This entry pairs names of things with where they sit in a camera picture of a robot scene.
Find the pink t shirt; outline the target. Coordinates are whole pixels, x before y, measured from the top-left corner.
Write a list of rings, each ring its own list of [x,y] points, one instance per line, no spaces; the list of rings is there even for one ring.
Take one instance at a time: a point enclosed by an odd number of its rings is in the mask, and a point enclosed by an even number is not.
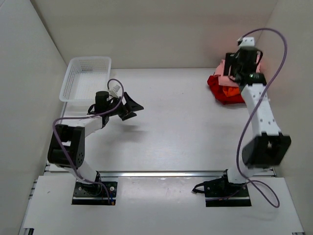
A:
[[[238,87],[238,84],[233,80],[234,78],[230,75],[224,75],[225,60],[222,59],[220,64],[217,66],[214,72],[214,77],[218,79],[218,84],[224,87]]]

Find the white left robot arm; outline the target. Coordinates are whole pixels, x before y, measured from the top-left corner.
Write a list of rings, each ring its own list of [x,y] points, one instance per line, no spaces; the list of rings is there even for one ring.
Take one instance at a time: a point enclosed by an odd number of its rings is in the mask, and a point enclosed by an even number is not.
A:
[[[102,190],[99,173],[85,161],[85,138],[104,128],[110,117],[119,116],[122,121],[136,116],[144,107],[123,92],[122,96],[113,92],[99,91],[95,103],[88,109],[88,115],[74,118],[75,125],[57,124],[54,126],[47,159],[49,163],[64,168],[85,184],[85,189],[92,195]]]

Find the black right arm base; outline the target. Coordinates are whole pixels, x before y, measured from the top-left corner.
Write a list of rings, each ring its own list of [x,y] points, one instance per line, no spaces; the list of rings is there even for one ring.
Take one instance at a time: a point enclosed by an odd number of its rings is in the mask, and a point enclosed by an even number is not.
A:
[[[226,176],[197,184],[192,192],[204,194],[207,208],[251,207],[246,184],[229,183]]]

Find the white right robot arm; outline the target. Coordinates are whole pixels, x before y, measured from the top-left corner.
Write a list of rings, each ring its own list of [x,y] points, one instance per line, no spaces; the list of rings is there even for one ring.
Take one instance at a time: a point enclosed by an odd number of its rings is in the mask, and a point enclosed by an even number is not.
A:
[[[253,46],[243,46],[231,56],[231,73],[239,85],[241,96],[249,112],[248,124],[252,126],[252,140],[238,147],[236,166],[227,170],[227,179],[221,181],[219,190],[231,196],[236,184],[243,184],[263,169],[279,166],[291,145],[289,135],[279,128],[266,92],[264,74],[257,72],[263,53]]]

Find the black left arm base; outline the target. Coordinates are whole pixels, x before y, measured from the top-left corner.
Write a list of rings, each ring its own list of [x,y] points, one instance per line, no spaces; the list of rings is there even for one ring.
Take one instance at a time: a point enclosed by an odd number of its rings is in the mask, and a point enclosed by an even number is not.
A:
[[[115,206],[117,196],[117,181],[104,181],[108,194],[100,185],[85,185],[76,181],[73,190],[72,204],[73,205],[101,205]]]

